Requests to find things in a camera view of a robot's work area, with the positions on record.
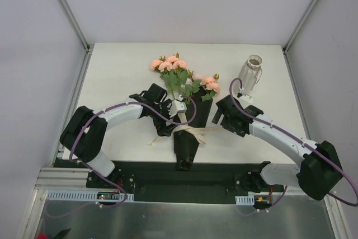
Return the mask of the black wrapping paper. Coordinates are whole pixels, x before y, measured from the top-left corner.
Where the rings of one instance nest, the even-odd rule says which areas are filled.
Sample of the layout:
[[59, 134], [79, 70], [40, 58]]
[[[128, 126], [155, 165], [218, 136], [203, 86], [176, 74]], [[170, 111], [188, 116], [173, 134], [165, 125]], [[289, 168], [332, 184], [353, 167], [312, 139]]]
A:
[[204, 90], [191, 95], [196, 107], [193, 104], [187, 105], [185, 119], [181, 120], [178, 116], [173, 118], [175, 122], [186, 122], [194, 117], [188, 125], [161, 124], [157, 130], [159, 136], [173, 135], [173, 151], [176, 155], [176, 170], [190, 170], [196, 152], [200, 144], [204, 144], [204, 128], [206, 127], [210, 114], [212, 99], [203, 101]]

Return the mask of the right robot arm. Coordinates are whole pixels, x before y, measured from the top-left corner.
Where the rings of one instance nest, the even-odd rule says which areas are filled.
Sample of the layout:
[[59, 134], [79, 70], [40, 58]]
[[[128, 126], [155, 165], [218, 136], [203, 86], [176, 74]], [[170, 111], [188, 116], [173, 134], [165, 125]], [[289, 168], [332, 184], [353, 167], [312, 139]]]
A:
[[218, 101], [216, 106], [214, 124], [240, 137], [259, 138], [293, 161], [290, 165], [260, 163], [257, 169], [240, 179], [242, 188], [259, 193], [271, 185], [293, 186], [301, 188], [312, 199], [322, 200], [342, 179], [337, 171], [341, 163], [330, 142], [295, 140], [287, 129], [276, 125], [262, 110], [252, 105], [243, 108], [230, 96]]

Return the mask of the cream printed ribbon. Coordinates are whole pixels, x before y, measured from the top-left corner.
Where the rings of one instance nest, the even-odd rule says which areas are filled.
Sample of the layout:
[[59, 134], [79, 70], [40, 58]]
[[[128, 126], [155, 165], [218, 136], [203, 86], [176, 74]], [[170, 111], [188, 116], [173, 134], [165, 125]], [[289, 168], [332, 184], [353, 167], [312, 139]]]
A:
[[[185, 120], [187, 120], [187, 118], [184, 115], [184, 113], [179, 114], [178, 118], [179, 118], [181, 123], [184, 123]], [[169, 135], [169, 137], [172, 134], [176, 134], [178, 132], [184, 131], [185, 134], [193, 135], [194, 138], [199, 142], [199, 144], [206, 144], [206, 139], [205, 139], [204, 134], [207, 134], [207, 133], [210, 133], [210, 132], [216, 132], [219, 129], [220, 128], [218, 128], [218, 127], [214, 127], [214, 128], [196, 128], [196, 127], [191, 127], [191, 126], [189, 126], [187, 124], [185, 124], [185, 125], [175, 125], [175, 128], [173, 129], [173, 131]], [[151, 142], [149, 142], [148, 146], [152, 146], [159, 139], [160, 139], [160, 137], [156, 136]]]

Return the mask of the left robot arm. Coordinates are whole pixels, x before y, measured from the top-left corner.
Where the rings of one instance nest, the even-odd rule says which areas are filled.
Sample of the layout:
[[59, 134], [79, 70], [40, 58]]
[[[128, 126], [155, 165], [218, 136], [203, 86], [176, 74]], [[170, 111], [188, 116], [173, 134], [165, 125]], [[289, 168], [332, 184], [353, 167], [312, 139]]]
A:
[[184, 106], [166, 97], [167, 91], [154, 83], [148, 90], [102, 110], [79, 107], [60, 136], [60, 143], [70, 151], [69, 160], [87, 164], [100, 174], [98, 180], [104, 187], [113, 188], [119, 176], [114, 163], [102, 151], [106, 132], [124, 122], [150, 117], [159, 134], [168, 135], [167, 120]]

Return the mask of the pink rose bouquet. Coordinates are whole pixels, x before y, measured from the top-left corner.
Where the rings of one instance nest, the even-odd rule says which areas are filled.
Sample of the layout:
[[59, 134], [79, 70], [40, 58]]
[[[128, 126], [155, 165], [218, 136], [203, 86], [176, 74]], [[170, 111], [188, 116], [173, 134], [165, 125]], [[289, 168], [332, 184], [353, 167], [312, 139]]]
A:
[[208, 101], [217, 97], [221, 92], [219, 75], [203, 77], [190, 70], [180, 54], [160, 56], [151, 62], [149, 69], [159, 74], [169, 93], [176, 97], [182, 95], [186, 104]]

